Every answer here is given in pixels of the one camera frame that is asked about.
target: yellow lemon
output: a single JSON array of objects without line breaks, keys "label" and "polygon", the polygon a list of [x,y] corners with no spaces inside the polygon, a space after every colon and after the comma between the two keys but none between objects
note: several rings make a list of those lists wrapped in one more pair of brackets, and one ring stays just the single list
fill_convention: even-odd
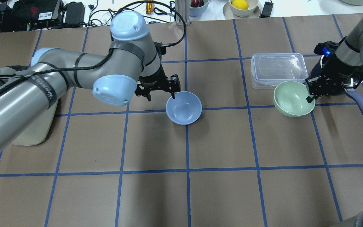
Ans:
[{"label": "yellow lemon", "polygon": [[238,9],[247,10],[249,9],[249,4],[245,0],[233,0],[232,6],[235,6]]}]

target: power adapter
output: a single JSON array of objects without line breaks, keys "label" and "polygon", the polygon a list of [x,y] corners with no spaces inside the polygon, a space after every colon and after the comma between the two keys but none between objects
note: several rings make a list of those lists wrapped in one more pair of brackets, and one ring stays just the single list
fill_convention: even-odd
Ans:
[{"label": "power adapter", "polygon": [[84,21],[85,6],[83,3],[71,3],[66,6],[65,23],[79,24]]},{"label": "power adapter", "polygon": [[264,7],[262,8],[260,18],[270,17],[271,16],[271,11],[273,10],[273,6],[274,6],[274,3],[265,2]]}]

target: light blue bowl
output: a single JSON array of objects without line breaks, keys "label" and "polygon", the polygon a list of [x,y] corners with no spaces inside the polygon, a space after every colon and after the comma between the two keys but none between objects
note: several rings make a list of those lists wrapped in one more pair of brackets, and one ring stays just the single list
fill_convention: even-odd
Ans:
[{"label": "light blue bowl", "polygon": [[200,99],[193,93],[181,91],[166,102],[166,114],[176,124],[189,125],[200,117],[203,111]]},{"label": "light blue bowl", "polygon": [[209,3],[209,0],[204,0],[204,5],[201,7],[190,7],[189,6],[190,17],[198,17],[198,16],[202,15],[208,8],[208,3]]}]

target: screwdriver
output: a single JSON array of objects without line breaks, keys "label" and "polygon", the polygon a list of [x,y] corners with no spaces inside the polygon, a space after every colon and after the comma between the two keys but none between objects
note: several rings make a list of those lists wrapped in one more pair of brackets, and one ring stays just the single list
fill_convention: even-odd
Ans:
[{"label": "screwdriver", "polygon": [[153,8],[154,8],[153,3],[147,3],[147,7],[145,8],[145,10],[147,11],[147,15],[152,15]]}]

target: blue led light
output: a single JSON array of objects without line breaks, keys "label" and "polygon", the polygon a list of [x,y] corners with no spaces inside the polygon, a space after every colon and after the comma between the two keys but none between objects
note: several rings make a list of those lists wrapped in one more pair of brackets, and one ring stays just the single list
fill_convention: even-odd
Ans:
[{"label": "blue led light", "polygon": [[323,49],[321,49],[321,52],[323,52],[323,55],[330,55],[331,52],[329,50],[327,50],[326,47],[323,47]]}]

